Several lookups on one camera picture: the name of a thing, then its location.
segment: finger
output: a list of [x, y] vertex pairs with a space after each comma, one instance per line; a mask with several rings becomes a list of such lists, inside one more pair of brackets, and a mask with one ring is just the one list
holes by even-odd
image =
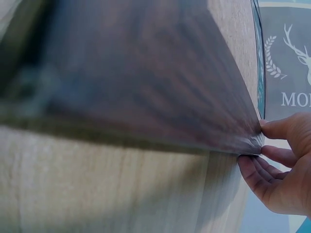
[[290, 173], [290, 172], [286, 171], [286, 172], [279, 173], [276, 175], [276, 179], [284, 180], [288, 173]]
[[257, 162], [260, 164], [260, 166], [267, 171], [270, 176], [272, 176], [274, 179], [277, 179], [278, 174], [282, 173], [279, 169], [276, 167], [270, 165], [267, 161], [265, 161], [263, 158], [260, 158], [259, 156], [256, 158]]
[[273, 146], [263, 146], [261, 153], [267, 156], [269, 159], [283, 164], [286, 167], [292, 168], [297, 162], [297, 157], [292, 150], [282, 149]]
[[271, 183], [273, 180], [275, 180], [275, 178], [261, 166], [261, 164], [258, 162], [258, 158], [256, 158], [255, 156], [250, 157], [259, 175], [261, 175], [262, 178], [265, 179], [265, 181]]
[[253, 161], [248, 156], [240, 156], [238, 164], [247, 185], [261, 201], [264, 201], [272, 184], [257, 172]]
[[288, 118], [275, 121], [260, 121], [263, 134], [270, 139], [287, 139]]

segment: gray sign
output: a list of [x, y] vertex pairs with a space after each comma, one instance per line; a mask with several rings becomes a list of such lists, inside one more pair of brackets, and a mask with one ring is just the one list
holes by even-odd
[[311, 7], [261, 7], [266, 119], [311, 112]]

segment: wooden surface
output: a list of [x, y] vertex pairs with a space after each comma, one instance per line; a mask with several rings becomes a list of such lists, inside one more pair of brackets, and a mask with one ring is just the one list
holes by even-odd
[[[210, 0], [208, 8], [256, 106], [250, 2]], [[95, 145], [0, 129], [0, 232], [234, 233], [245, 201], [235, 156]]]
[[255, 108], [206, 1], [63, 0], [55, 8], [38, 84], [10, 114], [260, 154]]

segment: dark wood board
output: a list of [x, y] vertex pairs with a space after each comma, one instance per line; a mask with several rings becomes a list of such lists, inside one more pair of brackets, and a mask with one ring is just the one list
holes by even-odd
[[62, 0], [48, 31], [17, 77], [34, 90], [11, 114], [260, 154], [255, 108], [206, 1]]

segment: skin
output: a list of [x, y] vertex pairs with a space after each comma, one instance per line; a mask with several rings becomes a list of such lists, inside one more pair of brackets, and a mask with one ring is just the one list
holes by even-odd
[[311, 113], [260, 124], [266, 137], [285, 139], [292, 148], [263, 146], [261, 153], [292, 170], [281, 172], [259, 156], [241, 155], [243, 178], [269, 210], [311, 218]]

